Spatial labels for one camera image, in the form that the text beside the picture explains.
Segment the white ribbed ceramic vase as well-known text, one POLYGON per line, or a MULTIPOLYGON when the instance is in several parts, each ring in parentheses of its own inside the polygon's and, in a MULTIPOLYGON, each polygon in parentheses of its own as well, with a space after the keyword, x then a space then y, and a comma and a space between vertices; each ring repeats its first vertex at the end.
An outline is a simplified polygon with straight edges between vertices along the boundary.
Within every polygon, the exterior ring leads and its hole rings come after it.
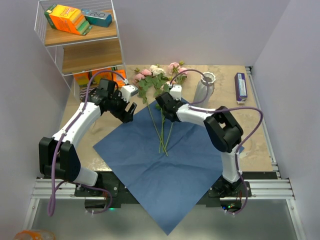
POLYGON ((215 89, 216 76, 212 72, 204 72, 197 84, 193 98, 193 105, 200 108, 208 106, 210 97, 215 89))

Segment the aluminium frame rail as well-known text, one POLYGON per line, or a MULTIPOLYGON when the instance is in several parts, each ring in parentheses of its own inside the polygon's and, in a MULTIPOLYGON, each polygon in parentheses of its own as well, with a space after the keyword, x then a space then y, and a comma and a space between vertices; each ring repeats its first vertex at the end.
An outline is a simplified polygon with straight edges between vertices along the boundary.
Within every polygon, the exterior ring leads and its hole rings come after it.
POLYGON ((213 199, 203 202, 170 233, 165 234, 138 204, 124 204, 108 214, 90 216, 85 198, 75 196, 75 186, 64 183, 57 193, 57 208, 47 215, 51 194, 48 179, 39 178, 23 224, 25 229, 53 232, 58 240, 303 240, 306 235, 289 179, 280 175, 268 131, 262 125, 247 143, 249 155, 241 164, 257 158, 257 171, 245 173, 251 197, 238 215, 224 213, 213 199))

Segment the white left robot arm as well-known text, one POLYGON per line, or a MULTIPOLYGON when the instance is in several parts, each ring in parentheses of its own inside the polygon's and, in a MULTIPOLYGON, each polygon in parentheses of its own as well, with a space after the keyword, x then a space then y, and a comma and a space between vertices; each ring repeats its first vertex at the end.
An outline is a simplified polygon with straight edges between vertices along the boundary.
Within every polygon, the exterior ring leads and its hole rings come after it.
POLYGON ((88 89, 83 102, 70 120, 52 137, 43 137, 38 145, 39 170, 52 179, 86 185, 86 191, 99 196, 104 184, 97 172, 81 165, 76 152, 91 125, 105 112, 122 123, 133 121, 137 107, 130 98, 138 92, 134 85, 119 87, 115 81, 102 79, 95 89, 88 89))

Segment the purple wavy striped cloth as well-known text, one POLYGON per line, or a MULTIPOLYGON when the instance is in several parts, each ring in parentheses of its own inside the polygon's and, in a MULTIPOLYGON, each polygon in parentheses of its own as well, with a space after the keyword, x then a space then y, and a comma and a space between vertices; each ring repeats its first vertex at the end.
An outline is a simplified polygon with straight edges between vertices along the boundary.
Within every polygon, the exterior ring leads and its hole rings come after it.
POLYGON ((79 100, 83 102, 86 98, 87 93, 90 93, 91 90, 87 91, 87 88, 80 89, 79 92, 79 100))

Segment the teal toothpaste box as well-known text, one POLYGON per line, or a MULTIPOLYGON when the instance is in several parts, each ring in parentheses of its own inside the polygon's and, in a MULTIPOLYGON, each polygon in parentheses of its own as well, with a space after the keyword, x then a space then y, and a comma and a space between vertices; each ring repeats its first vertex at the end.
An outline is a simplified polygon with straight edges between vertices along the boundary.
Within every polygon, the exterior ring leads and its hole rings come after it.
POLYGON ((108 12, 89 10, 86 8, 82 8, 81 12, 90 25, 108 28, 113 21, 112 15, 108 12))

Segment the purple rectangular box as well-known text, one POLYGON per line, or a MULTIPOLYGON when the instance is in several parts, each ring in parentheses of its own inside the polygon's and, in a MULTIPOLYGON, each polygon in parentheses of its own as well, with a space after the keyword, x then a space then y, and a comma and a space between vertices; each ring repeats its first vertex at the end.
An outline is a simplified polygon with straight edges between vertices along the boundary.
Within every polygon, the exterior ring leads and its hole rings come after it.
POLYGON ((234 76, 236 102, 244 105, 248 98, 247 81, 244 73, 237 72, 234 76))

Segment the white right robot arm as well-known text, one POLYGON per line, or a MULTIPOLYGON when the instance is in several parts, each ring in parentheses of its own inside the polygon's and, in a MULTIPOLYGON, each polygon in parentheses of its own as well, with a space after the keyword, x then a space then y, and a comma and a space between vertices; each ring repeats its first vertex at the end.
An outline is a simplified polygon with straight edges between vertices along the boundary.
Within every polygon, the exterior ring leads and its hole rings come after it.
POLYGON ((175 100, 168 92, 155 98, 166 119, 171 122, 184 122, 202 126, 206 129, 213 146, 221 152, 223 192, 235 196, 241 186, 238 180, 242 171, 236 155, 242 142, 243 129, 230 110, 225 106, 218 109, 200 108, 175 100))

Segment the orange box bottom right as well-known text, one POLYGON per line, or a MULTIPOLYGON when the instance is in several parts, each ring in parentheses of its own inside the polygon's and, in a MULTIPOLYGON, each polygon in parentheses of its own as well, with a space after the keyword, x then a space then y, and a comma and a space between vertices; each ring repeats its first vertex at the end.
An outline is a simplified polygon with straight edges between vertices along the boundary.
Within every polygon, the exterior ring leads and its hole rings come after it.
POLYGON ((117 83, 118 87, 121 88, 126 85, 123 79, 127 79, 126 72, 124 69, 115 70, 115 73, 112 74, 112 79, 117 83))

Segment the orange box bottom middle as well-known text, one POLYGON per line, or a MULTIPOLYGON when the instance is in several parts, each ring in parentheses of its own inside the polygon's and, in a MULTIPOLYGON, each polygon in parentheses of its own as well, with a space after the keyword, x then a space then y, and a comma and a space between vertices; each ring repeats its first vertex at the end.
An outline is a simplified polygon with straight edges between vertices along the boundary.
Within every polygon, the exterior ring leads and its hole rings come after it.
MULTIPOLYGON (((96 73, 101 72, 101 71, 105 71, 105 70, 111 71, 112 69, 111 68, 104 68, 104 69, 92 70, 91 71, 91 75, 93 76, 96 73)), ((98 85, 100 83, 101 79, 107 79, 107 80, 111 80, 112 81, 113 80, 113 74, 111 72, 99 73, 98 75, 96 75, 93 78, 92 83, 98 85)))

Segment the orange box bottom left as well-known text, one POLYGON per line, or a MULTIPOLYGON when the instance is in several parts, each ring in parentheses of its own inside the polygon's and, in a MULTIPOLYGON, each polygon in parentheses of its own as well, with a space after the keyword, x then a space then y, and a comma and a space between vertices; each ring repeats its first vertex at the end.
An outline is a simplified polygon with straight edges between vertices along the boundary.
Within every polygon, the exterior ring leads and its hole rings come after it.
POLYGON ((86 87, 90 81, 89 72, 73 73, 72 75, 80 87, 86 87))

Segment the blue wrapping paper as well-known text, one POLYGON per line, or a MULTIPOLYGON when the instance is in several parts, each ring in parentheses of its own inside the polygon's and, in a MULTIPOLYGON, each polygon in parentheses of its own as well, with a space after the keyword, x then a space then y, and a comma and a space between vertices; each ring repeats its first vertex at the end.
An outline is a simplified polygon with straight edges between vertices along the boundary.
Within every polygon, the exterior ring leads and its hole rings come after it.
POLYGON ((94 150, 170 234, 222 175, 221 153, 203 126, 161 119, 152 102, 94 150))

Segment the orange box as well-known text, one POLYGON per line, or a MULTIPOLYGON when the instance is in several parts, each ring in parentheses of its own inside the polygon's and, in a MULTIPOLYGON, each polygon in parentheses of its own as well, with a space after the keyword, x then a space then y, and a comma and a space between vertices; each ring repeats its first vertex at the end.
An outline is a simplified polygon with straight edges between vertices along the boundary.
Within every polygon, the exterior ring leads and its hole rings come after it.
POLYGON ((121 88, 126 85, 123 79, 127 79, 126 72, 124 69, 115 70, 115 73, 112 74, 112 79, 117 83, 118 87, 121 88))
MULTIPOLYGON (((105 70, 111 71, 112 69, 111 68, 104 68, 104 69, 92 70, 91 71, 91 75, 93 76, 96 73, 101 72, 101 71, 105 71, 105 70)), ((93 78, 92 83, 98 85, 100 83, 101 79, 107 79, 107 80, 111 80, 112 81, 113 80, 113 74, 111 72, 99 73, 98 75, 96 75, 93 78)))
POLYGON ((89 72, 73 73, 72 75, 80 87, 86 87, 90 81, 89 72))

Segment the beige ribbon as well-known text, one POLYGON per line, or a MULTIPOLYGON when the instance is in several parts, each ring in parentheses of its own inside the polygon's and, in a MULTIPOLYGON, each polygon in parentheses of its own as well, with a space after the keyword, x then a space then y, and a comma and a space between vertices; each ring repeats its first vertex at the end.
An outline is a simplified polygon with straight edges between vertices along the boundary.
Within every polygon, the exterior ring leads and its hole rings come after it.
POLYGON ((103 126, 99 126, 99 124, 97 123, 97 120, 91 125, 91 127, 89 128, 89 132, 92 135, 95 135, 101 131, 103 131, 105 128, 103 126))

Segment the pink white rose stem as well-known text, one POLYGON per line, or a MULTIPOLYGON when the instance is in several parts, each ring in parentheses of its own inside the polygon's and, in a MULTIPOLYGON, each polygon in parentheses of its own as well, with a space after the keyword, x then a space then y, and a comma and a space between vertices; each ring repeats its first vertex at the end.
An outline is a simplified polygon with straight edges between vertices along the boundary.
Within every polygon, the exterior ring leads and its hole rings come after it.
MULTIPOLYGON (((159 65, 154 65, 154 64, 149 67, 149 70, 151 72, 152 79, 155 80, 155 83, 153 83, 153 86, 155 88, 154 96, 156 97, 157 95, 159 95, 164 91, 163 86, 165 84, 165 81, 163 80, 163 77, 165 77, 166 73, 159 65)), ((166 144, 165 144, 165 117, 164 117, 163 111, 160 108, 159 110, 160 110, 160 116, 161 116, 160 131, 156 126, 156 122, 153 118, 153 114, 151 112, 149 113, 159 139, 159 152, 162 151, 163 153, 165 153, 166 156, 168 156, 166 144)))

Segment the orange sponge pack top shelf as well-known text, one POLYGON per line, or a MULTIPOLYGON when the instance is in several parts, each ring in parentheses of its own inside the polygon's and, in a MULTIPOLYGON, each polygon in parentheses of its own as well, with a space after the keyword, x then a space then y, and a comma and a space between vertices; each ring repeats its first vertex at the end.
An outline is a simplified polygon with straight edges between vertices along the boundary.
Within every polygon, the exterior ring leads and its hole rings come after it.
POLYGON ((44 12, 44 16, 54 30, 85 36, 92 29, 89 21, 78 8, 53 4, 44 12))

